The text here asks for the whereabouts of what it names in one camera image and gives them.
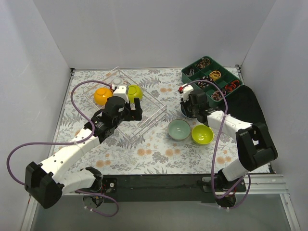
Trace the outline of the blue floral white bowl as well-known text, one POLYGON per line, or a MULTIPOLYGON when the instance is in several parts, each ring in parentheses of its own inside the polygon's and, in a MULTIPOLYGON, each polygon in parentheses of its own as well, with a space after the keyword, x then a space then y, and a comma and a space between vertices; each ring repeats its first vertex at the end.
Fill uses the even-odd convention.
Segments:
POLYGON ((196 116, 194 116, 192 113, 186 113, 185 108, 184 108, 183 105, 180 106, 180 110, 181 110, 182 114, 183 114, 185 117, 187 117, 187 118, 189 118, 189 119, 196 119, 196 116))

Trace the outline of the mint green floral bowl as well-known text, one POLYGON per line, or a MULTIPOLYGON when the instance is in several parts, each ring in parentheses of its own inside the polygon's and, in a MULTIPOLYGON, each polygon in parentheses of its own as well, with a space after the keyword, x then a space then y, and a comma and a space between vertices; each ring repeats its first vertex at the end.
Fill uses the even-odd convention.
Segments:
POLYGON ((189 137, 191 127, 186 121, 176 119, 169 123, 167 131, 172 139, 176 141, 181 141, 189 137))

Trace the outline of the red diamond patterned bowl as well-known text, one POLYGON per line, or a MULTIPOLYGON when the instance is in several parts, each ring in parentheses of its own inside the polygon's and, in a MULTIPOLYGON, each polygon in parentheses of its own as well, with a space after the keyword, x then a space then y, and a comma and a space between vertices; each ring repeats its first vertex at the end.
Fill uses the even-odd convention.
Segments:
POLYGON ((114 85, 116 85, 116 86, 121 85, 121 84, 123 84, 123 79, 120 78, 120 77, 115 77, 115 78, 112 80, 112 83, 113 83, 114 85))

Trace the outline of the lime green bowl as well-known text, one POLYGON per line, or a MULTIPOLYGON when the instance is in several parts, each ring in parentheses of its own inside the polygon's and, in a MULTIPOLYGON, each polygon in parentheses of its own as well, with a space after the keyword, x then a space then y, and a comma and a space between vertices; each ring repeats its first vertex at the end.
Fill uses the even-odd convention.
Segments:
POLYGON ((211 128, 205 125, 197 125, 192 129, 192 139, 200 145, 207 145, 211 143, 214 138, 214 133, 211 128))
POLYGON ((134 103, 135 98, 142 100, 143 92, 138 85, 129 85, 128 86, 128 99, 131 103, 134 103))

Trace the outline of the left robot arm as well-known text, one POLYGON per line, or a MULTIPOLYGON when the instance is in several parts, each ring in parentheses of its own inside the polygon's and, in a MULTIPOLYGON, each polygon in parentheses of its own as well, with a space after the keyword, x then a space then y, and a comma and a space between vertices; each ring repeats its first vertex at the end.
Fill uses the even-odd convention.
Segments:
POLYGON ((134 106, 131 109, 121 97, 110 97, 105 107, 97 111, 74 137, 72 145, 63 147, 39 164, 31 162, 27 165, 25 190, 45 209, 70 192, 101 192, 103 176, 99 170, 86 167, 70 176, 65 176, 65 173, 77 160, 110 137, 121 122, 140 121, 142 109, 139 98, 134 98, 134 106))

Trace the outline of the white wire dish rack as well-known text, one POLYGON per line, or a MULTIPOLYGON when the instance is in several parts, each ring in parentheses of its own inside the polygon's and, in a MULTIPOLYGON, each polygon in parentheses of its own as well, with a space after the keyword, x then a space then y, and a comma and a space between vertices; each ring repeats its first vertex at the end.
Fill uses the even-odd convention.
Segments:
POLYGON ((161 103, 156 97, 141 85, 141 81, 136 77, 126 74, 119 67, 109 72, 98 74, 97 80, 108 84, 113 84, 115 77, 123 79, 123 84, 138 85, 142 92, 143 98, 140 100, 142 113, 141 121, 122 122, 115 130, 114 134, 107 138, 104 143, 112 146, 132 148, 145 141, 145 134, 152 127, 166 118, 167 106, 161 103))

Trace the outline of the orange bowl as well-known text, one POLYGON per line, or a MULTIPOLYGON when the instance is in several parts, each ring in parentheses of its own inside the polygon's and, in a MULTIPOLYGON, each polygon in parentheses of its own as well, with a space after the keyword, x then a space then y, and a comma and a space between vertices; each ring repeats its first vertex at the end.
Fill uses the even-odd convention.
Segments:
POLYGON ((105 105, 107 99, 113 96, 112 90, 108 88, 99 88, 94 93, 94 101, 98 105, 105 105))

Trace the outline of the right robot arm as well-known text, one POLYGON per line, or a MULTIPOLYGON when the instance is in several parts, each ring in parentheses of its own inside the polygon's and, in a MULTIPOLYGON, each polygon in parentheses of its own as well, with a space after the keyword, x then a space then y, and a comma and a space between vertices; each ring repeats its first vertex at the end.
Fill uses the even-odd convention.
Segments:
POLYGON ((211 174, 212 190, 220 188, 230 192, 246 174, 277 159, 276 147, 264 123, 244 122, 211 108, 205 93, 191 86, 181 86, 179 93, 182 94, 180 104, 185 116, 227 134, 237 145, 237 159, 217 174, 211 174))

